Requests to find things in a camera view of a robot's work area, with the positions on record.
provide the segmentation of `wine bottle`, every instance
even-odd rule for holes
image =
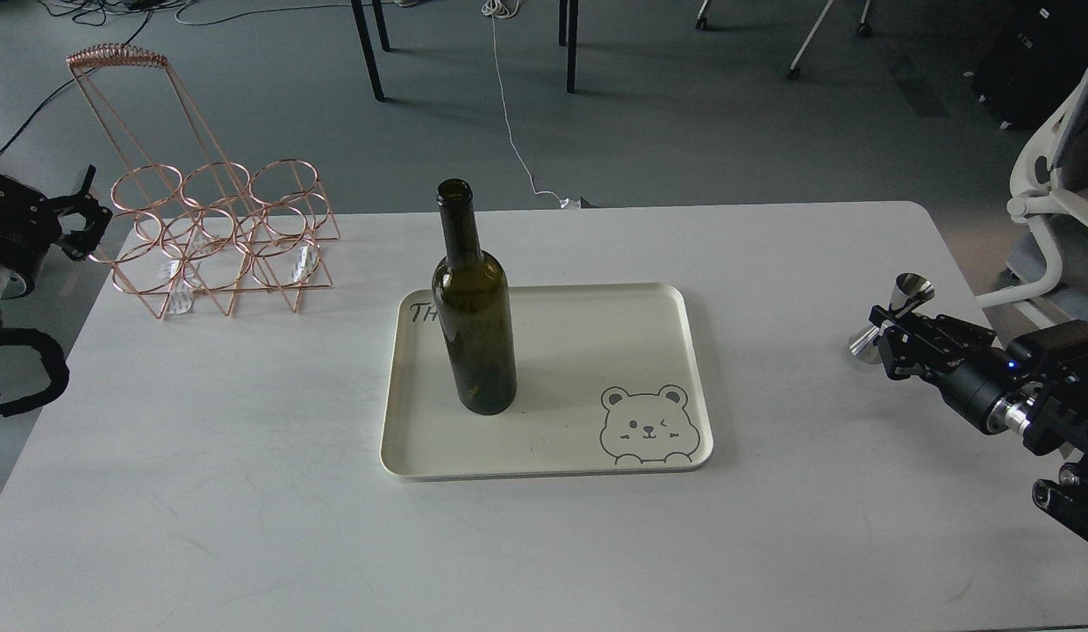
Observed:
[[[438,185],[446,257],[431,280],[459,399],[481,416],[504,411],[517,394],[512,320],[505,270],[478,244],[473,193],[463,179]]]

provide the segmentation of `bottle opening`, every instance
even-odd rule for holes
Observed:
[[[444,179],[438,185],[438,203],[441,206],[463,206],[473,200],[470,184],[459,177]]]

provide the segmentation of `table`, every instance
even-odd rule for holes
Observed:
[[[335,287],[298,315],[251,295],[154,321],[103,289],[0,497],[0,631],[1088,624],[1088,544],[1029,498],[1059,458],[845,355],[902,271],[936,285],[925,312],[985,323],[920,207],[480,213],[512,284],[680,288],[715,448],[441,483],[379,462],[438,216],[339,221]]]
[[[383,102],[384,89],[380,84],[380,71],[376,67],[376,57],[372,52],[372,37],[369,35],[369,23],[364,18],[364,9],[360,0],[351,0],[353,20],[356,21],[356,33],[360,37],[360,53],[364,57],[364,69],[369,72],[369,84],[372,97]],[[372,0],[372,15],[375,18],[376,35],[380,49],[392,51],[387,41],[387,27],[384,25],[384,13],[380,0]],[[560,47],[568,48],[568,94],[576,94],[576,53],[579,47],[579,0],[560,0]]]

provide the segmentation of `serving tray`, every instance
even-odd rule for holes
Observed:
[[[509,288],[517,396],[455,388],[431,290],[400,302],[380,460],[417,480],[691,471],[712,426],[681,294],[668,284]]]

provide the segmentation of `cocktail jigger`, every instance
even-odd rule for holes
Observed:
[[[914,311],[914,308],[934,298],[934,284],[925,276],[915,275],[913,272],[904,272],[895,277],[894,287],[891,289],[891,302],[888,303],[888,311],[895,319],[904,313]],[[857,360],[868,364],[881,362],[880,349],[877,348],[880,340],[880,327],[868,325],[849,338],[849,352]]]

